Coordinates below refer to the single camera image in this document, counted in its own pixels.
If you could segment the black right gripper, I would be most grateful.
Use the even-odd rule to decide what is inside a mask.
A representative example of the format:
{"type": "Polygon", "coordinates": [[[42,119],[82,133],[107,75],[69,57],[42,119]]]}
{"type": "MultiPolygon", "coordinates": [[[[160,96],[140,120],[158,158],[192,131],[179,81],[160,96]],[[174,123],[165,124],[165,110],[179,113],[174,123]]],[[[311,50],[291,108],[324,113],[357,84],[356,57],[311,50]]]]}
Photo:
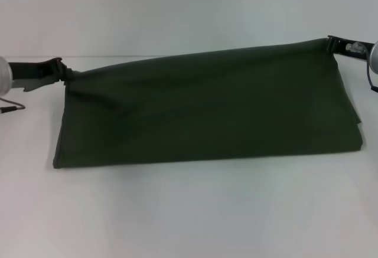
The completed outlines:
{"type": "Polygon", "coordinates": [[[327,51],[333,54],[367,61],[373,49],[373,43],[348,40],[329,35],[327,37],[327,51]]]}

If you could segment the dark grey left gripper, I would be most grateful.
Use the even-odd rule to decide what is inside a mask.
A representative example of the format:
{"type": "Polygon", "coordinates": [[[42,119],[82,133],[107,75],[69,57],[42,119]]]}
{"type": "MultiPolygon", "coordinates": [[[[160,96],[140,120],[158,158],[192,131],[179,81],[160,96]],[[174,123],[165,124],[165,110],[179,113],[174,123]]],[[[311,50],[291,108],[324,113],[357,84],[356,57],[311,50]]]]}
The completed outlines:
{"type": "Polygon", "coordinates": [[[59,81],[74,79],[74,71],[68,68],[62,58],[53,58],[38,63],[10,63],[12,88],[31,92],[59,81]]]}

